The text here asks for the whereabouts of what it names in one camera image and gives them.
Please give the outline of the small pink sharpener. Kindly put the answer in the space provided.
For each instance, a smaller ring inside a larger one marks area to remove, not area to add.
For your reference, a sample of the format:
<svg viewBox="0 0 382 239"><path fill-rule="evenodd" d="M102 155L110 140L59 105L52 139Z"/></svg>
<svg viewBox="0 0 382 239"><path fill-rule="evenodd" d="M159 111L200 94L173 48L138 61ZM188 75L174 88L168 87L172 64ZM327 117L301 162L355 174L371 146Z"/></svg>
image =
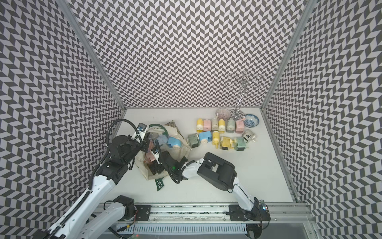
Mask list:
<svg viewBox="0 0 382 239"><path fill-rule="evenodd" d="M149 165L153 164L154 161L156 161L156 157L155 155L153 154L152 151L149 151L145 154L145 162Z"/></svg>

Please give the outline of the cream canvas tote bag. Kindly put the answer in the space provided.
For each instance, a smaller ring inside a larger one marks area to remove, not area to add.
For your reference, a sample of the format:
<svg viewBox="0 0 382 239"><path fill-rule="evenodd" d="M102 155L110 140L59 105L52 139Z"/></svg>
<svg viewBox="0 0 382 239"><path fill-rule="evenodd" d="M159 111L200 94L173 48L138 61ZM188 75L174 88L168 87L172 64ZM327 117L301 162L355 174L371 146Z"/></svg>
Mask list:
<svg viewBox="0 0 382 239"><path fill-rule="evenodd" d="M179 149L169 148L167 144L163 146L159 146L158 142L154 143L154 139L158 137L159 135L165 135L168 138L169 137L175 137L177 139L180 139L183 143L183 146ZM147 133L144 138L147 138L149 140L149 147L146 152L140 151L137 156L135 157L135 164L137 165L139 171L141 172L143 178L146 181L151 180L159 180L163 179L164 177L168 176L167 171L164 170L164 168L161 166L161 173L157 175L153 175L149 169L149 164L145 162L145 154L149 151L156 152L164 152L168 151L171 156L177 160L181 161L183 157L188 157L191 148L184 139L183 135L179 131L176 123L172 120L166 124L158 124L158 123L152 123L148 126Z"/></svg>

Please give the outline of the blue round pencil sharpener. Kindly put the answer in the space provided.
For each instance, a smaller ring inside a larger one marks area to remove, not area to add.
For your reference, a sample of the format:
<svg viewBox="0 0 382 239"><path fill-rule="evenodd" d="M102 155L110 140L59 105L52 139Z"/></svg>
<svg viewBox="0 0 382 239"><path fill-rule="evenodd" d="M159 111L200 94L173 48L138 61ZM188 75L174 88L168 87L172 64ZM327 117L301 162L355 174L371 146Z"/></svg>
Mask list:
<svg viewBox="0 0 382 239"><path fill-rule="evenodd" d="M211 131L203 131L199 133L199 140L201 144L207 144L212 142L212 133Z"/></svg>

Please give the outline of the yellow block pencil sharpener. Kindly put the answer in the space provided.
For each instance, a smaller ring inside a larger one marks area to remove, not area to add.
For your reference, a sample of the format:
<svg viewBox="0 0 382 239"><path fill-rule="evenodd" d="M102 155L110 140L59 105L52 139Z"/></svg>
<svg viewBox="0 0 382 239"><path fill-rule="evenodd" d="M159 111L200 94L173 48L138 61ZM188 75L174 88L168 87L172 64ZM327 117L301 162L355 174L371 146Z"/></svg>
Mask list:
<svg viewBox="0 0 382 239"><path fill-rule="evenodd" d="M201 118L199 118L197 120L196 131L197 131L197 133L204 131L204 121Z"/></svg>

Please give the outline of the pink rounded pencil sharpener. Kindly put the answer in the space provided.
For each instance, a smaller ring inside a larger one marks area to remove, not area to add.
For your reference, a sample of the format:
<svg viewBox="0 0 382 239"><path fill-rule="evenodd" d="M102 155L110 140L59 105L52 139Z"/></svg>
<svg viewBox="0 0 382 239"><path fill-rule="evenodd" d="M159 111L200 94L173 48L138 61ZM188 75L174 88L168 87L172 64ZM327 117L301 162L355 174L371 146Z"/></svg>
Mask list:
<svg viewBox="0 0 382 239"><path fill-rule="evenodd" d="M211 131L211 120L205 119L203 120L203 132Z"/></svg>

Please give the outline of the white cartoon pencil sharpener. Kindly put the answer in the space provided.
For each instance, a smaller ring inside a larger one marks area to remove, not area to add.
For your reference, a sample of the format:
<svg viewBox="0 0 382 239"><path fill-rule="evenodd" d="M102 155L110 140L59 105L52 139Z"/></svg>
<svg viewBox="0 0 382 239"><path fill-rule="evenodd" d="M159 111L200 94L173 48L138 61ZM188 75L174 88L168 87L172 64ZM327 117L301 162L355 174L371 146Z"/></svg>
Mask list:
<svg viewBox="0 0 382 239"><path fill-rule="evenodd" d="M218 131L219 125L218 125L218 119L213 118L211 120L211 131Z"/></svg>

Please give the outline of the small yellow black sharpener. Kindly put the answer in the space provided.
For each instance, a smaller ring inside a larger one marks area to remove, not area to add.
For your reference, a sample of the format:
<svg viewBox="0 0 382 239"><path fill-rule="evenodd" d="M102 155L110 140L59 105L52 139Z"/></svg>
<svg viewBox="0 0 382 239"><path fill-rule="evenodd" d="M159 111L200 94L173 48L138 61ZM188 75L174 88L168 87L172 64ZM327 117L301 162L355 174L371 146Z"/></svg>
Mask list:
<svg viewBox="0 0 382 239"><path fill-rule="evenodd" d="M226 137L226 136L222 136L220 138L219 148L221 150L230 150L233 148L233 143L234 143L234 141L231 138Z"/></svg>

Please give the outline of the yellow round pencil sharpener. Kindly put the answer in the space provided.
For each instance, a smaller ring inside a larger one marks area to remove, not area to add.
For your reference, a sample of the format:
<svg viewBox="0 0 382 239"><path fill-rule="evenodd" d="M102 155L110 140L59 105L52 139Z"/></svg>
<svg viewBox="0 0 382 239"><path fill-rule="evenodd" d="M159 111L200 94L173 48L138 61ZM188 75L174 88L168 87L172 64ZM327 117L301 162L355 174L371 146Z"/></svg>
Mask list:
<svg viewBox="0 0 382 239"><path fill-rule="evenodd" d="M220 119L218 121L218 131L219 133L225 133L226 131L226 124L224 119Z"/></svg>

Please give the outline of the mint green pencil sharpener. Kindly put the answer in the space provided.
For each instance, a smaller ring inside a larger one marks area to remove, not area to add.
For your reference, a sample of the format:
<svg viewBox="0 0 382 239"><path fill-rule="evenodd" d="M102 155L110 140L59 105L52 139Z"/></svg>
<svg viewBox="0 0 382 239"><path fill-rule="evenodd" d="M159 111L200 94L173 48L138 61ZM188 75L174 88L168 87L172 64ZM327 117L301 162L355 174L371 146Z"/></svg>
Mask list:
<svg viewBox="0 0 382 239"><path fill-rule="evenodd" d="M226 125L227 133L234 133L236 129L236 121L234 119L229 119Z"/></svg>

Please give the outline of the green block pencil sharpener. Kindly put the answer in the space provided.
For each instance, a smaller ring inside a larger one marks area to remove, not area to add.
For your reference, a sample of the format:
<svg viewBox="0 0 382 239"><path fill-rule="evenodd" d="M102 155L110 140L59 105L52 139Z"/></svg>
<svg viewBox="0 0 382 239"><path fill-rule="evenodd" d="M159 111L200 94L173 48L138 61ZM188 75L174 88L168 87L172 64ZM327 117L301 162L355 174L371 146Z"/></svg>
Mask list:
<svg viewBox="0 0 382 239"><path fill-rule="evenodd" d="M235 137L233 143L235 151L244 151L247 148L246 140L243 137Z"/></svg>

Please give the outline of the pink block pencil sharpener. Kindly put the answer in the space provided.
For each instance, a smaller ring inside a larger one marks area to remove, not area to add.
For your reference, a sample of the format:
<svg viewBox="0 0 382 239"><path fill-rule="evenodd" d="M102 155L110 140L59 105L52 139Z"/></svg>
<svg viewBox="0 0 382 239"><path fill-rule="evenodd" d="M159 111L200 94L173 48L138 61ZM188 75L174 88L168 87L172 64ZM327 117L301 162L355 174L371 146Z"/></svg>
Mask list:
<svg viewBox="0 0 382 239"><path fill-rule="evenodd" d="M242 119L240 119L240 120L237 120L235 123L236 123L235 132L236 133L243 133L245 130L244 121Z"/></svg>

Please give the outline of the white grey pencil sharpener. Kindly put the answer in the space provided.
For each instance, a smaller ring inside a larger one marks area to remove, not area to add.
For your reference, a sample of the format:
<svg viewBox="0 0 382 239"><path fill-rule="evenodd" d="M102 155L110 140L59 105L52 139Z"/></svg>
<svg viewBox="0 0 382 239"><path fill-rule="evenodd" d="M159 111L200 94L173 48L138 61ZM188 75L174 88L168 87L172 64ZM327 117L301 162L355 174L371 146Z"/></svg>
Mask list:
<svg viewBox="0 0 382 239"><path fill-rule="evenodd" d="M255 142L257 136L256 136L256 134L253 131L246 130L243 133L242 137L244 138L246 143L249 143L249 142Z"/></svg>

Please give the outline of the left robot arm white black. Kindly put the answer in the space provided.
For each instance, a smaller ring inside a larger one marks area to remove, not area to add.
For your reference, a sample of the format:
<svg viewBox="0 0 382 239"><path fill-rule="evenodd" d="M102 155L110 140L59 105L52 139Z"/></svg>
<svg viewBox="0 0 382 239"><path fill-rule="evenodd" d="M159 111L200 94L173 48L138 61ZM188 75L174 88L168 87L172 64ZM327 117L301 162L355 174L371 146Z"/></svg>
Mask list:
<svg viewBox="0 0 382 239"><path fill-rule="evenodd" d="M143 136L119 135L108 142L106 152L91 174L88 188L71 208L47 230L38 230L34 239L96 239L119 220L134 221L134 199L118 196L93 220L91 214L102 199L132 169L135 156L148 149Z"/></svg>

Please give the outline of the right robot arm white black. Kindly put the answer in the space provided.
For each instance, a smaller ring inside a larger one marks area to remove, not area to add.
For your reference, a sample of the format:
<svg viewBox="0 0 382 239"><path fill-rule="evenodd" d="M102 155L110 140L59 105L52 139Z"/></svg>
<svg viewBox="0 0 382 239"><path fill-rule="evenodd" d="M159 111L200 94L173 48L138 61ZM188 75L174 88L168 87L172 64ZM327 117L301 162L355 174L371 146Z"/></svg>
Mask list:
<svg viewBox="0 0 382 239"><path fill-rule="evenodd" d="M160 169L166 171L177 184L198 176L215 188L232 194L238 204L230 205L229 212L226 213L231 221L262 223L271 220L268 206L242 187L235 166L229 161L210 152L203 158L192 161L185 157L176 161L168 151L158 151L154 157Z"/></svg>

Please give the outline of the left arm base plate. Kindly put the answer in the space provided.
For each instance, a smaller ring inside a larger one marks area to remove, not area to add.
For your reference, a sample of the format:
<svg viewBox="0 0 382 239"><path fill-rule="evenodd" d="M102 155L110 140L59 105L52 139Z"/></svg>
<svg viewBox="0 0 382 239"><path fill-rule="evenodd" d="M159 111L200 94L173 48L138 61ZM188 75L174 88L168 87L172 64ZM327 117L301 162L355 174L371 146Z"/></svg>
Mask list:
<svg viewBox="0 0 382 239"><path fill-rule="evenodd" d="M134 220L137 222L147 222L149 221L151 208L152 206L149 204L144 205L135 205L135 217Z"/></svg>

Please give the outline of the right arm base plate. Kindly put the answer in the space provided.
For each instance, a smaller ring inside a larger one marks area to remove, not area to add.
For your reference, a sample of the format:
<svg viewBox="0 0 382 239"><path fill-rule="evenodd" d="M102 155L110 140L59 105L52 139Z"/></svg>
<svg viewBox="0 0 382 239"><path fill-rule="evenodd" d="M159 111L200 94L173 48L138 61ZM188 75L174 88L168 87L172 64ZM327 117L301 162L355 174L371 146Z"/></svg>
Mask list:
<svg viewBox="0 0 382 239"><path fill-rule="evenodd" d="M254 207L251 211L241 209L238 205L229 205L228 212L225 213L231 221L259 221L267 222L271 220L269 211L262 207Z"/></svg>

